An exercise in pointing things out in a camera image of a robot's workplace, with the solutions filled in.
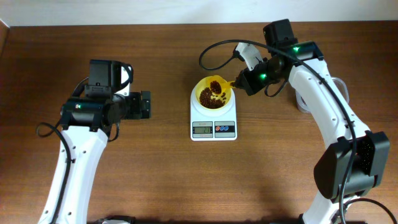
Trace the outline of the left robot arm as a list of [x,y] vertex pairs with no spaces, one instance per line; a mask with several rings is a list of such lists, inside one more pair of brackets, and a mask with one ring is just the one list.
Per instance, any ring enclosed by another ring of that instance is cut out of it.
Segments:
[[116,60],[90,60],[89,75],[62,105],[60,119],[45,126],[60,140],[49,196],[39,223],[86,223],[96,168],[125,119],[151,117],[150,92],[131,92],[134,70]]

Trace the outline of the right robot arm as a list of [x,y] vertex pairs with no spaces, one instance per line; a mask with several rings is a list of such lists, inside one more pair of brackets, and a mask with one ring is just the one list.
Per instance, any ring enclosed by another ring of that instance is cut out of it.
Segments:
[[318,192],[300,223],[344,223],[347,208],[379,186],[390,142],[374,133],[349,107],[328,71],[316,43],[299,42],[287,19],[263,29],[271,57],[261,57],[258,43],[240,40],[234,55],[246,62],[235,87],[248,95],[276,83],[289,83],[305,102],[322,134],[326,150],[314,167]]

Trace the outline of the yellow measuring scoop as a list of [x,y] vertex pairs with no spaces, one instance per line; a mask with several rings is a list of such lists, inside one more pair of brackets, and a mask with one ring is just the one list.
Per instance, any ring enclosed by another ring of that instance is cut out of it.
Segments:
[[227,82],[219,75],[213,75],[205,78],[206,86],[216,95],[226,93],[234,88],[235,81]]

